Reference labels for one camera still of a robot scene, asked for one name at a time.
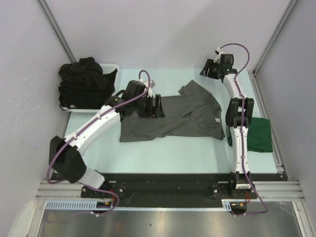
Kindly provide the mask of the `grey t shirt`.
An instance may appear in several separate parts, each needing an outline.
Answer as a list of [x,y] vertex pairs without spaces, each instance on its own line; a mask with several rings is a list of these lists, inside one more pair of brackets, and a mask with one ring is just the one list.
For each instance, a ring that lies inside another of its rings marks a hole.
[[178,92],[178,96],[161,98],[163,118],[142,118],[137,114],[125,118],[119,141],[152,141],[166,136],[223,140],[222,110],[215,97],[193,80]]

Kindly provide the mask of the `white plastic basket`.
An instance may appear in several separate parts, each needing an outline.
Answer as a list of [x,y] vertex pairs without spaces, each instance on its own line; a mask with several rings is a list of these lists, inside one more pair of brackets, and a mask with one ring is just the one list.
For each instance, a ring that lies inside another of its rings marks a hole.
[[[119,66],[117,64],[108,64],[108,63],[101,63],[100,64],[103,74],[109,74],[114,70],[119,71]],[[59,105],[62,111],[71,112],[71,113],[97,113],[99,109],[78,109],[78,108],[68,108],[63,107],[61,104]]]

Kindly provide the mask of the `black t shirts pile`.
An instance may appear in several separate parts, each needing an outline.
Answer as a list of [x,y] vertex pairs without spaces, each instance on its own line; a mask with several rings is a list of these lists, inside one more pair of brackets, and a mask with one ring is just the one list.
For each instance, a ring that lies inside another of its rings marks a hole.
[[64,109],[100,109],[115,92],[118,69],[105,74],[93,57],[60,67],[59,103]]

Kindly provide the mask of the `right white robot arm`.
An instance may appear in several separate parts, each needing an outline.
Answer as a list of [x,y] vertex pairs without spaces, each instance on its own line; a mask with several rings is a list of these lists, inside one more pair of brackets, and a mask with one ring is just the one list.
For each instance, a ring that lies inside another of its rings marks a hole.
[[215,59],[207,59],[200,75],[220,80],[229,93],[225,123],[232,138],[233,163],[228,182],[214,187],[213,193],[215,197],[249,201],[257,198],[247,157],[247,136],[254,100],[246,96],[239,83],[238,71],[233,68],[234,56],[221,49],[215,53]]

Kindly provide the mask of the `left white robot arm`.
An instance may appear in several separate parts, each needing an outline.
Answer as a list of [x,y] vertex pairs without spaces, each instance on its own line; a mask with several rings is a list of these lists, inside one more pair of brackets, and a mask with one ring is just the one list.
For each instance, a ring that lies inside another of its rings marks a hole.
[[49,169],[53,169],[69,183],[92,187],[92,192],[102,198],[108,194],[109,185],[100,172],[88,167],[83,155],[103,132],[137,113],[142,118],[164,117],[161,96],[152,95],[154,81],[131,80],[125,90],[110,97],[101,109],[82,127],[50,141]]

